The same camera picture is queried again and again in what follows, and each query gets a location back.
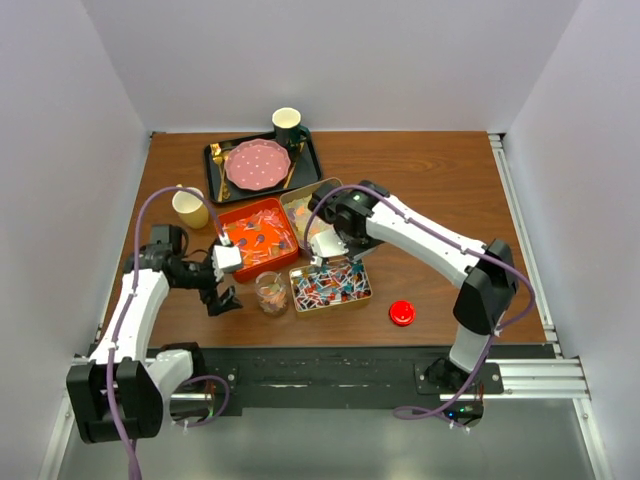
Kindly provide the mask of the gold tin of candies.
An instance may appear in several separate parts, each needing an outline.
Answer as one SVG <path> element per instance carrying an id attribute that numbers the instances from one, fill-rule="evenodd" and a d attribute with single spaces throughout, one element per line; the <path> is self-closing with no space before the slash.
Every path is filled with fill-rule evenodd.
<path id="1" fill-rule="evenodd" d="M 323 266 L 306 265 L 289 272 L 293 306 L 308 316 L 366 304 L 373 289 L 364 263 L 339 259 Z"/>

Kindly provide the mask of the clear glass jar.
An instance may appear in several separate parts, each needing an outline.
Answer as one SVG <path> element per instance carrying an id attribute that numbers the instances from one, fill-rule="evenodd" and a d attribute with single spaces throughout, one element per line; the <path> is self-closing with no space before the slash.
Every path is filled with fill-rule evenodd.
<path id="1" fill-rule="evenodd" d="M 279 316 L 287 310 L 287 287 L 280 273 L 266 271 L 258 275 L 255 291 L 258 304 L 265 314 Z"/>

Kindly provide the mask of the gold tin of gummies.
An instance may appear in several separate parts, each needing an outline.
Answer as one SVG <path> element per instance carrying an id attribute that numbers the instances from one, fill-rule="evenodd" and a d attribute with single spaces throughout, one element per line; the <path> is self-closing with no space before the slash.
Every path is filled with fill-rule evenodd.
<path id="1" fill-rule="evenodd" d="M 280 196 L 280 204 L 284 209 L 286 219 L 291 226 L 294 237 L 298 243 L 300 253 L 308 256 L 304 248 L 304 231 L 307 226 L 312 210 L 308 208 L 313 193 L 323 185 L 328 185 L 334 189 L 342 185 L 338 178 L 328 178 L 301 188 L 286 192 Z"/>

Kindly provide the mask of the orange box of lollipops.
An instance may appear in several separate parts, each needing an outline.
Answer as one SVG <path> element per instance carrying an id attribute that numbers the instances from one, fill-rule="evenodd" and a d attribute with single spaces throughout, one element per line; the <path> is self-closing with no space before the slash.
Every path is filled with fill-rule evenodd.
<path id="1" fill-rule="evenodd" d="M 299 246 L 284 209 L 275 198 L 266 198 L 219 216 L 224 231 L 239 247 L 243 267 L 233 273 L 246 283 L 266 271 L 293 264 Z"/>

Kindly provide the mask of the red jar lid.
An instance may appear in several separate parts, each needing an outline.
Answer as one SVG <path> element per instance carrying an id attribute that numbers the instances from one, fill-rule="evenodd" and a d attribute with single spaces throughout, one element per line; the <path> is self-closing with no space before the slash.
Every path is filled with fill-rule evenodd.
<path id="1" fill-rule="evenodd" d="M 406 300 L 395 301 L 389 308 L 389 318 L 397 326 L 406 327 L 416 318 L 415 307 Z"/>

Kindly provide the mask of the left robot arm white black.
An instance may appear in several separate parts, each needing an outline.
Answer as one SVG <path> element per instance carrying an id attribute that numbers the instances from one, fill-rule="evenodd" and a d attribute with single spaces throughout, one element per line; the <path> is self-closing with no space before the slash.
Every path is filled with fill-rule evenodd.
<path id="1" fill-rule="evenodd" d="M 146 360 L 157 315 L 171 290 L 197 291 L 209 316 L 241 306 L 234 288 L 218 290 L 226 274 L 242 267 L 240 248 L 223 235 L 204 260 L 192 261 L 187 246 L 183 228 L 152 227 L 149 242 L 124 264 L 120 298 L 106 333 L 85 363 L 70 368 L 66 387 L 85 443 L 152 438 L 171 395 L 205 385 L 207 368 L 195 342 L 167 344 L 152 362 Z"/>

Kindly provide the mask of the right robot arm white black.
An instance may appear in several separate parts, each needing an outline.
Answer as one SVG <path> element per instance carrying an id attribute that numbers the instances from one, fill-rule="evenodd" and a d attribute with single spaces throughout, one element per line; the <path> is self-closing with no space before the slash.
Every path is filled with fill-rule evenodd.
<path id="1" fill-rule="evenodd" d="M 457 288 L 453 316 L 456 338 L 447 357 L 425 371 L 441 389 L 469 392 L 481 380 L 476 364 L 518 290 L 511 248 L 457 234 L 418 214 L 387 189 L 363 180 L 357 185 L 321 185 L 308 208 L 330 225 L 304 234 L 306 248 L 322 259 L 351 260 L 390 244 L 433 268 Z"/>

